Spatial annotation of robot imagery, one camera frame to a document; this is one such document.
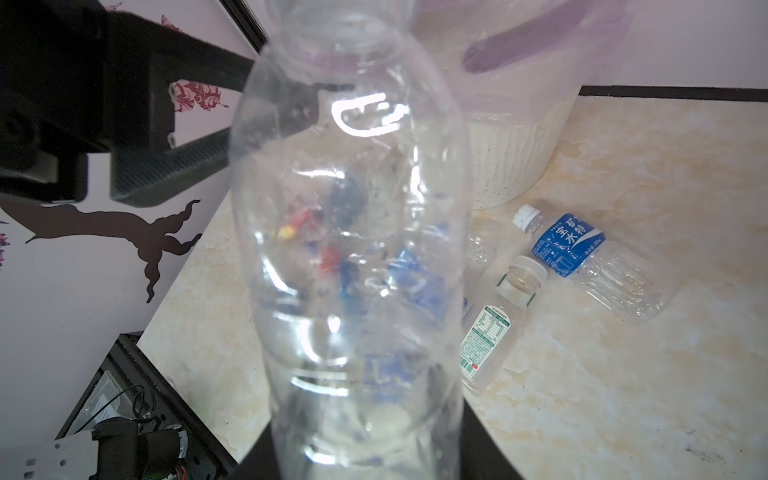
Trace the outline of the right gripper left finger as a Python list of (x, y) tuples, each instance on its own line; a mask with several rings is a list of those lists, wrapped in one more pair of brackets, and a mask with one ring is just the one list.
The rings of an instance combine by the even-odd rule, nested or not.
[(227, 165), (228, 133), (170, 143), (169, 87), (241, 91), (252, 61), (97, 1), (1, 5), (1, 191), (38, 203), (87, 193), (88, 158), (111, 159), (110, 196), (154, 207)]

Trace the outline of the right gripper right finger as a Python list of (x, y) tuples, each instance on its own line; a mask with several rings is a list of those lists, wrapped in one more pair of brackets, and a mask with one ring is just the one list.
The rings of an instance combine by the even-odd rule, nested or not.
[[(270, 427), (268, 422), (249, 453), (230, 474), (231, 479), (281, 478)], [(464, 401), (460, 450), (461, 479), (522, 479), (467, 400)]]

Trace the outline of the clear unlabelled bottle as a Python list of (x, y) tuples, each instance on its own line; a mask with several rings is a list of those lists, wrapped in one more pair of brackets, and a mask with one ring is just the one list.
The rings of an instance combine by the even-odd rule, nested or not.
[(469, 170), (400, 1), (273, 1), (231, 201), (285, 479), (455, 479)]

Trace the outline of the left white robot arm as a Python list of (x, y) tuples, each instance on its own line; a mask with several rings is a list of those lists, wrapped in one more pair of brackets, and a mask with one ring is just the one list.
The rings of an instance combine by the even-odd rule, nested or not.
[(3, 449), (3, 479), (178, 479), (188, 453), (185, 429), (145, 432), (134, 420), (112, 418), (42, 444)]

